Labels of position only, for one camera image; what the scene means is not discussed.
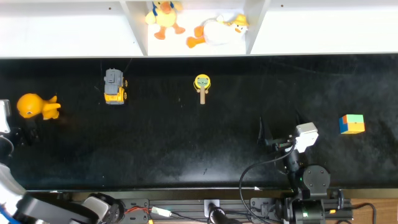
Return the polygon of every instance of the toy truck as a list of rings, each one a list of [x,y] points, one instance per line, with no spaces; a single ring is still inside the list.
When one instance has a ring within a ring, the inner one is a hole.
[[[105,102],[109,105],[122,105],[127,100],[127,80],[123,72],[117,69],[108,69],[104,77]]]

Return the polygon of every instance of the toy cube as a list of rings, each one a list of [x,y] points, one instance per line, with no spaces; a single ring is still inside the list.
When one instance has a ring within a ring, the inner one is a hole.
[[[358,134],[365,131],[363,115],[347,114],[340,118],[341,134]]]

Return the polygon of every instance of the black table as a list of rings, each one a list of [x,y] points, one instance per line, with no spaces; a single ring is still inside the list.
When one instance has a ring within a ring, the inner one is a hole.
[[[105,104],[108,68],[126,69],[128,104]],[[41,142],[18,147],[9,166],[29,190],[237,187],[247,166],[271,158],[257,145],[259,117],[285,137],[297,109],[318,128],[305,153],[330,170],[331,187],[398,187],[397,72],[397,55],[2,60],[11,126],[25,126],[25,93],[62,105],[59,119],[37,119]],[[193,88],[201,73],[206,105]],[[363,114],[366,132],[340,134],[344,114]],[[268,165],[244,186],[289,183]]]

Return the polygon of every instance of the plush toy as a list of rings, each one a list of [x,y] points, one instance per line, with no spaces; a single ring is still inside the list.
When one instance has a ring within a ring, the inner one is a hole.
[[[37,94],[28,93],[23,95],[17,103],[19,114],[24,118],[31,118],[39,113],[43,114],[43,119],[57,119],[60,115],[57,108],[61,105],[57,102],[57,96],[51,100],[43,100]]]
[[[195,37],[187,39],[189,48],[202,43],[222,45],[240,39],[248,30],[246,16],[239,14],[233,22],[225,22],[223,16],[208,19],[203,26],[195,28]]]
[[[175,9],[182,10],[182,5],[179,2],[171,1],[154,1],[152,2],[153,10],[148,13],[145,18],[146,23],[149,25],[158,24],[160,25],[160,31],[155,34],[155,37],[159,40],[164,40],[166,38],[166,29],[173,27],[176,34],[182,34],[185,29],[179,27],[176,23],[177,13]]]

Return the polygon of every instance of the blue cube face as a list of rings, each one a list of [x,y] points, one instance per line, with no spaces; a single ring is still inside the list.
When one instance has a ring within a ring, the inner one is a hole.
[[[340,133],[348,131],[348,124],[343,123],[343,118],[339,119],[339,123],[340,123]]]

